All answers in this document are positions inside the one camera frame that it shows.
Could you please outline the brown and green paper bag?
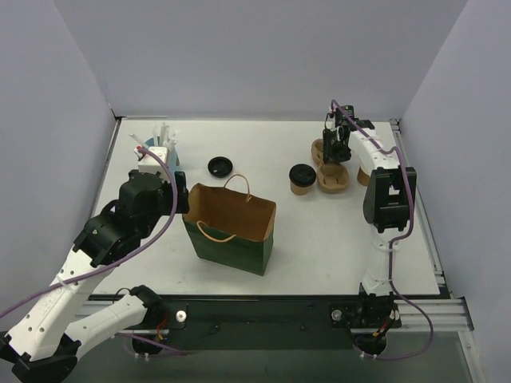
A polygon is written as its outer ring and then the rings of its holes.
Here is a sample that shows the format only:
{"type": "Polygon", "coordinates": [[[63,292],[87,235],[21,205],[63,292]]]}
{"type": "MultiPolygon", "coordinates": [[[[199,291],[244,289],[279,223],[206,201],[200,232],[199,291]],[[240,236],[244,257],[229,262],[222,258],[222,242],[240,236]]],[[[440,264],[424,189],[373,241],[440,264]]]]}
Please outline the brown and green paper bag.
{"type": "Polygon", "coordinates": [[[263,276],[274,244],[276,203],[227,184],[195,184],[188,195],[189,212],[182,215],[198,258],[263,276]]]}

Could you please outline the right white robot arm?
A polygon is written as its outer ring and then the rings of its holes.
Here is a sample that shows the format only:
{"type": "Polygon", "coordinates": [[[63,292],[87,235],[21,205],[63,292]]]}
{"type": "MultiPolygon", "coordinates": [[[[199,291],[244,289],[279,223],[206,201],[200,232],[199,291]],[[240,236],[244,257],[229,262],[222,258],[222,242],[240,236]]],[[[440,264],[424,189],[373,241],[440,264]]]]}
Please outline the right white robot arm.
{"type": "Polygon", "coordinates": [[[385,297],[395,293],[398,243],[414,229],[417,172],[404,164],[397,146],[384,146],[372,122],[356,118],[353,106],[333,100],[323,126],[322,164],[338,167],[353,156],[366,177],[362,213],[372,241],[361,287],[368,295],[385,297]]]}

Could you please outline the brown paper coffee cup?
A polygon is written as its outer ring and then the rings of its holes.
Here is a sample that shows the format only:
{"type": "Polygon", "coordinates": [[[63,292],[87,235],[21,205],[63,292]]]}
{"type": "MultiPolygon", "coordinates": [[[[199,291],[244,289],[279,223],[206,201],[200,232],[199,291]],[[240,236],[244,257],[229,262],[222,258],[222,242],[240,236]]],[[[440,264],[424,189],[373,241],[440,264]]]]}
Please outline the brown paper coffee cup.
{"type": "Polygon", "coordinates": [[[294,184],[293,182],[290,182],[290,189],[294,195],[299,195],[299,196],[306,195],[312,190],[312,188],[313,188],[313,184],[302,186],[302,185],[294,184]]]}

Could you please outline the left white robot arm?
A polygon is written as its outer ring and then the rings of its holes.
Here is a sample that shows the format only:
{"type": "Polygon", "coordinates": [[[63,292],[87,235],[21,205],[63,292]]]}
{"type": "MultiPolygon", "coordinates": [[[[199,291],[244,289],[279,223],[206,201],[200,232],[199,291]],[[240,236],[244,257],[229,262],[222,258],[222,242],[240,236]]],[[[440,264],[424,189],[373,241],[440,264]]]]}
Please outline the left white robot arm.
{"type": "Polygon", "coordinates": [[[161,217],[188,210],[184,172],[167,181],[160,172],[130,171],[117,199],[86,222],[50,286],[34,295],[32,309],[1,333],[1,358],[13,375],[21,382],[62,382],[86,353],[118,332],[163,322],[163,300],[145,285],[87,318],[76,314],[115,267],[155,242],[161,217]]]}

